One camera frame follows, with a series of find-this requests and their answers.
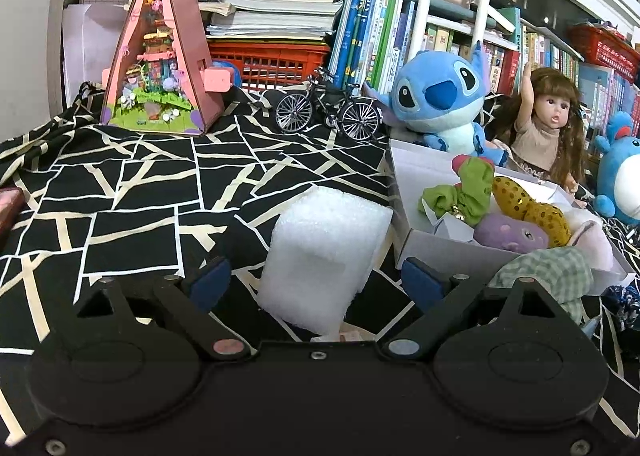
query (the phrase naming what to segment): purple toy figure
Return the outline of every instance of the purple toy figure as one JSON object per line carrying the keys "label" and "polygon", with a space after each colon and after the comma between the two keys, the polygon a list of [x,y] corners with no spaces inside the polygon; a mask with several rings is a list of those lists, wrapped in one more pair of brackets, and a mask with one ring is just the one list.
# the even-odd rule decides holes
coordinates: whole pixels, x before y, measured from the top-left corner
{"label": "purple toy figure", "polygon": [[485,247],[528,254],[549,246],[549,237],[535,223],[514,220],[504,214],[486,214],[474,230],[474,239]]}

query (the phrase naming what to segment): white wall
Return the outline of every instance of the white wall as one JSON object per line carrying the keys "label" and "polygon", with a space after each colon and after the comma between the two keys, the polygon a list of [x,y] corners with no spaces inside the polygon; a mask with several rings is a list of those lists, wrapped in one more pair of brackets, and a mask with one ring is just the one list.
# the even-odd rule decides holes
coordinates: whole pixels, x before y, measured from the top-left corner
{"label": "white wall", "polygon": [[0,0],[0,140],[62,111],[62,0]]}

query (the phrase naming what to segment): beige shirt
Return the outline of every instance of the beige shirt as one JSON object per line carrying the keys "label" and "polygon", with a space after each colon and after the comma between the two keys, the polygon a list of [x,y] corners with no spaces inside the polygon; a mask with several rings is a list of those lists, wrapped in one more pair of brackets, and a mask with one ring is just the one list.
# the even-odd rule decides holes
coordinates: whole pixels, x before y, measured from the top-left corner
{"label": "beige shirt", "polygon": [[513,153],[543,171],[551,170],[558,154],[560,129],[545,126],[535,115],[521,129],[517,126],[515,129],[516,140],[511,144]]}

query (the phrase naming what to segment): doll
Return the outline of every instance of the doll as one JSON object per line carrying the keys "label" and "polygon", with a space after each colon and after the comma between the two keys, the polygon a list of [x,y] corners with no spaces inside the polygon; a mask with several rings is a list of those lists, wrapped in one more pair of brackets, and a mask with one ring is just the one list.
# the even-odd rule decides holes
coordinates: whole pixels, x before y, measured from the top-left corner
{"label": "doll", "polygon": [[575,84],[554,68],[522,73],[520,94],[486,127],[495,147],[507,149],[507,168],[552,181],[575,194],[584,177],[584,126]]}

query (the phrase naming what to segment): green checkered cloth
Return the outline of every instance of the green checkered cloth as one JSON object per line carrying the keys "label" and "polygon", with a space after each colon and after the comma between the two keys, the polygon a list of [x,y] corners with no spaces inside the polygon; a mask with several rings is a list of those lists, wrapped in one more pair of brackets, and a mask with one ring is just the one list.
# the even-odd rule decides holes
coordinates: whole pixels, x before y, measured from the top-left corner
{"label": "green checkered cloth", "polygon": [[501,268],[490,287],[510,289],[519,277],[533,277],[580,324],[580,298],[593,285],[593,274],[584,254],[577,247],[540,249],[518,256]]}

